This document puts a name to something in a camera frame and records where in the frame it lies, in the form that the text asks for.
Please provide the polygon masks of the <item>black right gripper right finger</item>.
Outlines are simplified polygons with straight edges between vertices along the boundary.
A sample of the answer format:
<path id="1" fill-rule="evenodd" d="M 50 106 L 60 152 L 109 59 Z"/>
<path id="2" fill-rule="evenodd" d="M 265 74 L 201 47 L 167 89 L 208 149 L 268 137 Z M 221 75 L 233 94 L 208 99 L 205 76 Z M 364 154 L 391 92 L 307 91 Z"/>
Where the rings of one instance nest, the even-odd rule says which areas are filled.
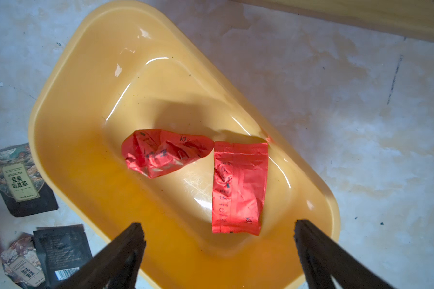
<path id="1" fill-rule="evenodd" d="M 294 240 L 310 289 L 391 289 L 311 221 L 295 223 Z"/>

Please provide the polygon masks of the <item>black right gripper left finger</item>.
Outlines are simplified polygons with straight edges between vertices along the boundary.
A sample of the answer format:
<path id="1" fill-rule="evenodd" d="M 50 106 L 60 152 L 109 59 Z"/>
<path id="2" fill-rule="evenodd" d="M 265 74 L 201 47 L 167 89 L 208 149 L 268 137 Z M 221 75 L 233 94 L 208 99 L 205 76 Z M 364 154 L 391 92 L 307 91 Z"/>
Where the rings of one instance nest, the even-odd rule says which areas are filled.
<path id="1" fill-rule="evenodd" d="M 140 223 L 132 223 L 58 289 L 133 289 L 146 248 Z"/>

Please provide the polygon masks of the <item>dark tea bag barcode side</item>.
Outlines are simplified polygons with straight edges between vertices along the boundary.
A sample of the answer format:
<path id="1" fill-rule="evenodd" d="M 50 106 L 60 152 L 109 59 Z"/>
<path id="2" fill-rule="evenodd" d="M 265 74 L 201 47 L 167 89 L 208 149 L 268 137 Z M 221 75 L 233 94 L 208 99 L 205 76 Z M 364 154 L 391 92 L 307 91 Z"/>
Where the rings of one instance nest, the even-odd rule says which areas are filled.
<path id="1" fill-rule="evenodd" d="M 92 259 L 83 225 L 47 227 L 33 232 L 47 289 L 54 289 Z"/>

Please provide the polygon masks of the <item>illustrated tea bag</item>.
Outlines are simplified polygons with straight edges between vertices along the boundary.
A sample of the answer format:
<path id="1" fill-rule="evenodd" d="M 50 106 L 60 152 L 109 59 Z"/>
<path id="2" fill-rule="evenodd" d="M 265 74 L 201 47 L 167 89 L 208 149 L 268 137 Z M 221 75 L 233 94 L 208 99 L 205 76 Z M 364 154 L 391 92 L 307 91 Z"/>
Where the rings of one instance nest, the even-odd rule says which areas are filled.
<path id="1" fill-rule="evenodd" d="M 33 235 L 22 233 L 1 253 L 4 273 L 22 289 L 45 289 L 45 275 L 34 246 Z"/>

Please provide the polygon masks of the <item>red foil tea bag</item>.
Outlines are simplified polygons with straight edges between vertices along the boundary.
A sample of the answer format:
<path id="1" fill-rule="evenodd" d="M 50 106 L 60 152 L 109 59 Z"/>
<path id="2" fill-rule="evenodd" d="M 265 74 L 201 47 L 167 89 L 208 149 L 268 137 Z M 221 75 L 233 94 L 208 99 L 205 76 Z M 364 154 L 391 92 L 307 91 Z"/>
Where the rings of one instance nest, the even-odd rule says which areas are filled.
<path id="1" fill-rule="evenodd" d="M 215 142 L 212 232 L 258 236 L 268 178 L 267 143 Z"/>

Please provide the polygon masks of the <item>dark oolong tea bag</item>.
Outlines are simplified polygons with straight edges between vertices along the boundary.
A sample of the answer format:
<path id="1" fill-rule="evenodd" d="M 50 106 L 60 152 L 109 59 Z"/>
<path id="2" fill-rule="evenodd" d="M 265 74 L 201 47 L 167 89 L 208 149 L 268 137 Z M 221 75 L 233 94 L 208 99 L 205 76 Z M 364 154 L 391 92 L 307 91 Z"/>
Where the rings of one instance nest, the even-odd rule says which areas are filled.
<path id="1" fill-rule="evenodd" d="M 54 192 L 35 165 L 28 143 L 0 149 L 0 194 L 14 217 L 59 209 Z"/>

